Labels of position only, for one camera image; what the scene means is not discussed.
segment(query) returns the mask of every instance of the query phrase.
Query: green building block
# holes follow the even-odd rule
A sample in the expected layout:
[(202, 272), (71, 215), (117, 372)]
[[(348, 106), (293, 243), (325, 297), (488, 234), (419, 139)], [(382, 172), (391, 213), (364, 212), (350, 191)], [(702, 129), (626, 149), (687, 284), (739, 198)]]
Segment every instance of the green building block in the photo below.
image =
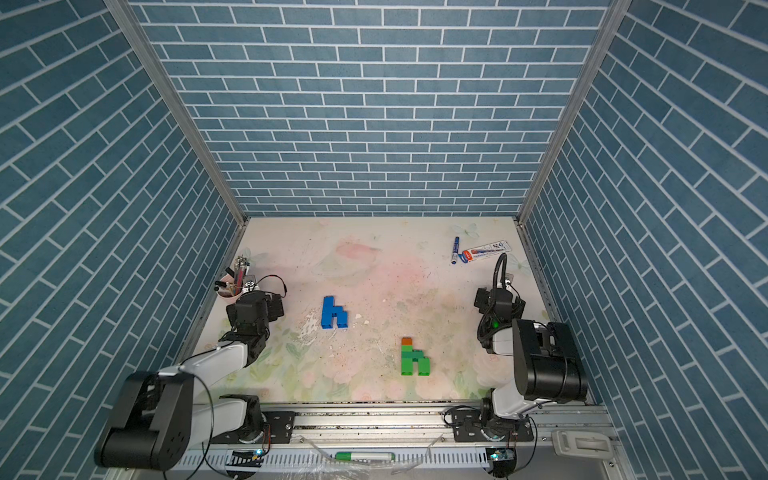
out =
[(400, 366), (401, 375), (413, 375), (413, 360), (403, 358)]
[(429, 359), (428, 358), (419, 359), (419, 375), (424, 375), (424, 376), (429, 375)]
[(414, 350), (412, 352), (403, 352), (402, 358), (413, 359), (413, 361), (415, 362), (418, 359), (424, 358), (424, 352), (422, 352), (421, 350)]

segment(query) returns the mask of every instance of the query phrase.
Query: white marker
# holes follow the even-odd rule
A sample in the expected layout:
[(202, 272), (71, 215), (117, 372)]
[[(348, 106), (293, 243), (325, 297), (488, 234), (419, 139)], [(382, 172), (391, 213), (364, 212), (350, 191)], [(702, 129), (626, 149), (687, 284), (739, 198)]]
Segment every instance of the white marker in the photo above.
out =
[(395, 454), (384, 452), (337, 452), (334, 458), (336, 460), (380, 460), (383, 462), (393, 462)]

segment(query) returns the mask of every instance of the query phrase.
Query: black cable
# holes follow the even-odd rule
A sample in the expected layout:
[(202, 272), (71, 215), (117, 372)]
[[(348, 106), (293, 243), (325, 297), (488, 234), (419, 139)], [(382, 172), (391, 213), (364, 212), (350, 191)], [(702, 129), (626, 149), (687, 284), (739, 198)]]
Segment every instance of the black cable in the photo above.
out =
[[(205, 384), (202, 378), (197, 376), (196, 374), (192, 372), (184, 372), (189, 373), (192, 375), (195, 379), (199, 380), (200, 383), (203, 384), (203, 388), (205, 388), (205, 393), (208, 394), (208, 402), (210, 403), (210, 433), (208, 434), (208, 446), (205, 448), (205, 451), (203, 452), (203, 459), (200, 460), (200, 463), (197, 464), (197, 467), (194, 469), (194, 472), (190, 474), (185, 480), (190, 480), (194, 476), (194, 474), (197, 473), (198, 470), (200, 470), (200, 467), (203, 466), (203, 462), (206, 461), (206, 456), (208, 455), (208, 450), (210, 450), (210, 441), (214, 437), (214, 398), (210, 395), (210, 390), (208, 389), (208, 385)], [(168, 480), (168, 477), (165, 475), (165, 471), (163, 471), (163, 478), (165, 480)]]
[(520, 298), (520, 292), (518, 292), (518, 289), (514, 288), (511, 283), (509, 284), (509, 288), (513, 289), (515, 293), (518, 294), (518, 298)]
[(536, 445), (538, 444), (538, 427), (536, 426), (536, 421), (533, 419), (533, 417), (529, 416), (528, 419), (531, 420), (531, 423), (533, 424), (533, 428), (536, 431), (533, 437), (533, 452), (531, 452), (531, 457), (528, 459), (525, 465), (515, 469), (515, 473), (520, 472), (523, 468), (527, 467), (531, 463), (531, 460), (533, 460), (533, 455), (536, 455)]
[[(204, 446), (205, 446), (204, 444), (200, 443), (200, 447), (201, 447), (201, 448), (203, 448)], [(203, 455), (203, 460), (205, 461), (205, 465), (208, 465), (208, 468), (210, 468), (211, 470), (213, 470), (213, 471), (214, 471), (214, 472), (216, 472), (217, 474), (219, 474), (219, 475), (221, 475), (221, 476), (223, 476), (223, 477), (227, 477), (227, 478), (229, 478), (230, 480), (232, 479), (232, 477), (230, 477), (228, 474), (226, 474), (226, 473), (222, 473), (222, 472), (219, 472), (218, 470), (216, 470), (216, 469), (214, 468), (214, 466), (213, 466), (213, 465), (211, 465), (210, 463), (208, 463), (208, 458), (207, 458), (205, 455)]]
[(262, 276), (261, 278), (258, 279), (258, 281), (256, 282), (256, 285), (261, 283), (261, 280), (264, 280), (265, 278), (270, 278), (271, 276), (274, 276), (275, 278), (279, 278), (280, 281), (283, 282), (283, 295), (280, 295), (280, 294), (274, 293), (274, 292), (266, 292), (266, 291), (264, 293), (272, 293), (273, 295), (277, 295), (280, 298), (285, 298), (286, 295), (288, 295), (288, 286), (286, 285), (286, 281), (283, 280), (283, 278), (280, 275), (265, 275), (265, 276)]
[(520, 412), (518, 412), (518, 415), (522, 415), (522, 414), (524, 414), (524, 413), (526, 413), (526, 412), (530, 412), (531, 410), (535, 409), (536, 407), (538, 407), (539, 409), (541, 409), (541, 408), (543, 408), (545, 405), (547, 405), (548, 403), (557, 403), (557, 402), (556, 402), (556, 401), (554, 401), (554, 400), (548, 400), (547, 402), (541, 402), (541, 403), (536, 403), (536, 402), (534, 402), (534, 403), (533, 403), (533, 405), (531, 405), (531, 406), (529, 406), (528, 408), (526, 408), (526, 409), (524, 409), (524, 410), (521, 410)]
[(448, 426), (450, 428), (454, 428), (454, 427), (458, 427), (458, 426), (464, 425), (464, 422), (448, 422), (448, 420), (445, 419), (445, 416), (450, 413), (451, 414), (451, 420), (455, 420), (454, 412), (457, 412), (458, 410), (474, 410), (476, 412), (480, 411), (480, 409), (477, 409), (475, 407), (471, 407), (469, 405), (453, 406), (450, 409), (447, 409), (447, 410), (445, 410), (442, 413), (442, 421), (443, 421), (443, 423), (445, 423), (446, 426)]
[(206, 353), (215, 352), (215, 351), (217, 351), (217, 350), (219, 350), (219, 349), (222, 349), (222, 348), (224, 348), (225, 346), (230, 346), (230, 345), (232, 345), (233, 343), (235, 343), (235, 342), (234, 342), (234, 340), (232, 340), (231, 342), (229, 342), (229, 343), (228, 343), (228, 344), (226, 344), (226, 345), (222, 345), (222, 346), (215, 346), (214, 348), (212, 348), (212, 349), (210, 349), (210, 350), (206, 350), (205, 352), (195, 353), (194, 355), (192, 355), (192, 356), (188, 356), (186, 359), (184, 359), (184, 360), (181, 360), (181, 362), (179, 363), (179, 366), (182, 366), (184, 363), (186, 363), (186, 362), (187, 362), (187, 361), (189, 361), (189, 360), (192, 360), (193, 358), (195, 358), (195, 357), (197, 357), (197, 356), (205, 355)]
[(560, 385), (560, 391), (556, 396), (554, 396), (557, 399), (559, 399), (560, 395), (563, 394), (563, 391), (565, 390), (565, 383), (568, 381), (568, 357), (564, 356), (563, 360), (565, 361), (565, 374), (563, 375), (563, 383)]
[(488, 309), (486, 309), (486, 313), (493, 310), (493, 307), (496, 305), (496, 283), (498, 282), (498, 271), (502, 271), (502, 288), (504, 288), (504, 277), (507, 274), (507, 254), (502, 253), (498, 256), (498, 260), (496, 260), (496, 266), (493, 269), (493, 281), (491, 282), (491, 295), (488, 298)]

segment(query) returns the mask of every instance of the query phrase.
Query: floral tablecloth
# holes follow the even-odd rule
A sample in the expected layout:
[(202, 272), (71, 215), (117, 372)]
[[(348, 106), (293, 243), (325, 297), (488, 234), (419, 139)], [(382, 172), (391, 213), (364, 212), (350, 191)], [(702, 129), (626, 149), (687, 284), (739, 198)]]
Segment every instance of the floral tablecloth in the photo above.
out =
[[(275, 220), (284, 220), (277, 222), (283, 224), (282, 235), (265, 224)], [(308, 220), (304, 235), (300, 220)], [(354, 221), (345, 227), (344, 220)], [(255, 231), (246, 233), (240, 252), (251, 258), (255, 274), (285, 279), (286, 315), (270, 324), (259, 359), (217, 382), (212, 393), (256, 394), (263, 402), (475, 399), (509, 382), (512, 358), (487, 354), (475, 338), (480, 319), (472, 305), (475, 291), (489, 286), (494, 260), (453, 266), (449, 257), (456, 235), (462, 247), (508, 240), (508, 273), (528, 303), (524, 317), (547, 321), (511, 219), (418, 222), (251, 220), (249, 232)], [(273, 233), (265, 235), (268, 230)], [(282, 291), (273, 279), (261, 287)], [(325, 295), (334, 295), (349, 313), (349, 328), (320, 328)], [(218, 300), (197, 351), (229, 330), (224, 307)], [(429, 376), (401, 376), (404, 336), (430, 358)]]

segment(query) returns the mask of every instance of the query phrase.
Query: blue brick wallpaper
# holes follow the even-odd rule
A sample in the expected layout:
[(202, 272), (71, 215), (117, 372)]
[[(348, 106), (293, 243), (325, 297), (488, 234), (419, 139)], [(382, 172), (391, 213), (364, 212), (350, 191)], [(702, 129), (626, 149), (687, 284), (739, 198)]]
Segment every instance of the blue brick wallpaper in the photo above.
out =
[(234, 223), (101, 0), (0, 0), (0, 478), (90, 478)]
[(608, 0), (257, 3), (131, 2), (247, 213), (510, 215)]
[(634, 0), (529, 229), (638, 478), (768, 478), (768, 3)]

